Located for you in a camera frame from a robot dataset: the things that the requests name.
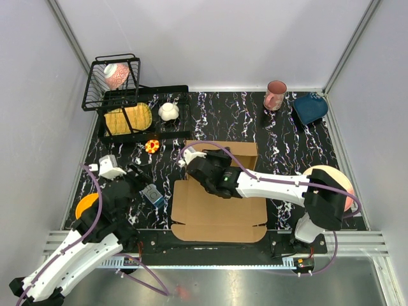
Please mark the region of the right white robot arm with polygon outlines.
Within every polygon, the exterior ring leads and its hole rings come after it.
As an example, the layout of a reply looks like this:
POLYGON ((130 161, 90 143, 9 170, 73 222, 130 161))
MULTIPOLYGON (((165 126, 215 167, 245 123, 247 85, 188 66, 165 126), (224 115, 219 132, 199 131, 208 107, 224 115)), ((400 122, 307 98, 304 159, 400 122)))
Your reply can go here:
POLYGON ((178 164, 209 194, 224 199, 269 198, 304 208, 304 216, 289 237, 295 252, 305 252, 325 231, 341 230, 354 190, 340 170, 319 165, 301 175, 273 175, 252 171, 242 164, 233 166, 235 160, 227 148, 198 152, 189 147, 178 164))

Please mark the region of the blue grey carton box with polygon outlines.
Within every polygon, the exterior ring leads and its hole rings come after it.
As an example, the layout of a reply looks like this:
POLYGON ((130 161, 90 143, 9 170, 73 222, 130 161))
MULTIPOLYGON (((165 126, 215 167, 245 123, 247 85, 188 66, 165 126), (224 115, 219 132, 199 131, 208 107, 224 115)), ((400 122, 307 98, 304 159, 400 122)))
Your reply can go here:
POLYGON ((154 184, 147 185, 142 190, 142 194, 155 208, 160 209, 163 206, 164 196, 154 184))

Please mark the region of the brown cardboard box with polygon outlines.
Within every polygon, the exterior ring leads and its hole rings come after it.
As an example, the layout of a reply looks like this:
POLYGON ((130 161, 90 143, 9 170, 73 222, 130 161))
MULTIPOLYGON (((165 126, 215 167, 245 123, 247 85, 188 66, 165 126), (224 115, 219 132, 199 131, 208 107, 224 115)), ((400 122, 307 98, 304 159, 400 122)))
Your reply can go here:
POLYGON ((255 243, 266 234, 264 198, 223 199, 191 176, 174 184, 171 230, 187 242, 255 243))

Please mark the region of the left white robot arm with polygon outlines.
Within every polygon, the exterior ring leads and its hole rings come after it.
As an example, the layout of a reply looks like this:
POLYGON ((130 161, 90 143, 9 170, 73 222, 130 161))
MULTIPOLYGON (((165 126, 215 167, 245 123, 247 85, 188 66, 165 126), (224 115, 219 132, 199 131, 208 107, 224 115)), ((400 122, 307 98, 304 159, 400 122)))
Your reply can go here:
POLYGON ((129 172, 80 200, 72 229, 51 257, 32 274, 10 282, 18 305, 62 305, 68 293, 102 262, 138 249, 137 231, 127 211, 150 183, 129 172))

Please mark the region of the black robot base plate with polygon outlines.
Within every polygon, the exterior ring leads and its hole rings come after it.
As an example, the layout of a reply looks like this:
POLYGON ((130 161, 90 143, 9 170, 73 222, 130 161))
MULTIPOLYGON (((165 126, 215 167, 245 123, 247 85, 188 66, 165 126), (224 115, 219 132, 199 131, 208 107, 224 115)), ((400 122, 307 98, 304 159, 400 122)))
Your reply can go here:
POLYGON ((140 230, 126 254, 142 252, 147 266, 260 266, 282 263, 286 256, 326 255, 323 235, 311 245, 294 241, 288 231, 268 230, 259 242, 186 242, 170 230, 140 230))

